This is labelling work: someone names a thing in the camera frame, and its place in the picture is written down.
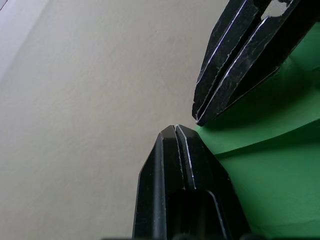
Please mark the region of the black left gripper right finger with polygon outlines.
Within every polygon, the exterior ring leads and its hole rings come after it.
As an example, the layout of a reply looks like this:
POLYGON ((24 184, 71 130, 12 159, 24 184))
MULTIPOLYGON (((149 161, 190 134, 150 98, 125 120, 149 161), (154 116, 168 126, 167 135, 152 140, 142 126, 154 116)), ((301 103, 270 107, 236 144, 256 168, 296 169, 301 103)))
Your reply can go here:
POLYGON ((198 133, 175 127, 182 148, 191 205, 191 230, 199 239, 239 240, 251 233, 231 178, 198 133))

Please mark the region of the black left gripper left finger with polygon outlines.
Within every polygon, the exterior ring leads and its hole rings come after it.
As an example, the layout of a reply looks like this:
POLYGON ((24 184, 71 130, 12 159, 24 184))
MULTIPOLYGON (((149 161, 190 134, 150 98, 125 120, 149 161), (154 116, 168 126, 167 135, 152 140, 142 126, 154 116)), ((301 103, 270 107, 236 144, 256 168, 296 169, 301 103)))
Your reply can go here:
POLYGON ((190 238, 192 218, 187 211, 188 177, 184 125, 169 125, 157 136, 138 178, 132 238, 177 240, 190 238))

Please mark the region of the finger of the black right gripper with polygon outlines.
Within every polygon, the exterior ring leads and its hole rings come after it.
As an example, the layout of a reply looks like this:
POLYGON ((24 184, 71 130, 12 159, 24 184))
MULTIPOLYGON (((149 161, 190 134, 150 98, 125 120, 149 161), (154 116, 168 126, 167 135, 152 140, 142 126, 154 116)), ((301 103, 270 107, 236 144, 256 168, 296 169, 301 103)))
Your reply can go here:
POLYGON ((221 77, 263 14, 262 0, 230 0, 216 22, 196 81, 192 116, 199 118, 221 77))
POLYGON ((221 77, 196 124, 205 126, 274 74, 320 19, 317 0, 287 0, 278 16, 264 16, 221 77))

